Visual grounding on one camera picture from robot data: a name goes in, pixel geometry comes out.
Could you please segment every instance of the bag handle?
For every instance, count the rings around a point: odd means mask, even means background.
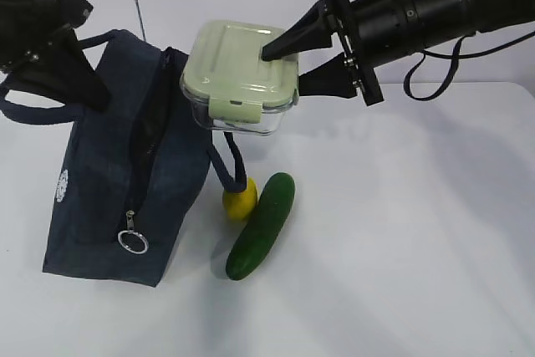
[[[79,41],[82,49],[93,48],[102,43],[109,42],[117,31]],[[85,107],[81,104],[69,104],[57,108],[36,108],[32,106],[17,105],[6,100],[9,89],[0,85],[0,111],[10,120],[24,125],[61,125],[81,119]]]
[[[234,141],[232,133],[225,132],[225,140],[227,140],[228,147],[234,158],[235,178],[232,178],[228,172],[225,162],[223,162],[221,155],[219,155],[213,144],[208,148],[208,155],[216,170],[217,177],[219,177],[219,181],[223,184],[223,188],[228,192],[239,194],[247,189],[247,173],[245,172],[242,154]]]

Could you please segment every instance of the zipper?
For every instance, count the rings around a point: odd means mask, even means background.
[[[170,64],[171,52],[172,50],[168,49],[161,55],[157,73],[134,119],[130,134],[129,154],[132,171],[124,213],[117,232],[121,246],[136,254],[145,253],[148,250],[148,242],[141,233],[135,230],[134,216],[139,213],[145,202],[156,153],[160,148],[169,120],[173,70],[173,64]],[[136,247],[125,244],[125,234],[138,237],[136,242],[141,240],[143,244],[137,244]]]

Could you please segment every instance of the yellow lemon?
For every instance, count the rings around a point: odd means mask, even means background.
[[[227,216],[233,221],[244,221],[249,218],[258,204],[257,185],[252,178],[247,180],[247,189],[239,194],[223,192],[223,206]]]

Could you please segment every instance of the metal key ring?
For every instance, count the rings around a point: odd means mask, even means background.
[[[136,251],[134,248],[126,244],[124,237],[127,235],[131,235],[131,236],[135,236],[139,238],[143,242],[143,246],[144,246],[143,250]],[[131,252],[133,254],[142,255],[142,254],[145,254],[147,251],[149,251],[149,242],[147,241],[145,236],[143,236],[141,233],[136,232],[135,230],[123,230],[117,235],[117,240],[119,240],[119,244],[122,248],[124,248],[126,251]]]

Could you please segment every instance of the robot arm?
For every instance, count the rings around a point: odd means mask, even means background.
[[[262,58],[330,48],[336,33],[344,53],[302,76],[300,92],[351,98],[360,90],[365,103],[373,105],[384,100],[375,67],[454,38],[531,21],[535,0],[321,0],[267,45]],[[449,58],[453,73],[460,50],[461,41]]]
[[[86,0],[0,0],[0,69],[8,74],[4,85],[105,110],[110,94],[74,34],[92,9]],[[344,52],[301,76],[300,94],[352,98],[360,92],[367,105],[374,105],[384,100],[375,67],[418,52],[436,56],[425,49],[531,21],[535,0],[320,0],[268,44],[262,58],[329,48],[336,33]],[[453,80],[459,60],[467,59],[460,55],[461,40],[446,57],[452,59],[451,72],[437,94]],[[0,96],[5,96],[1,87]]]

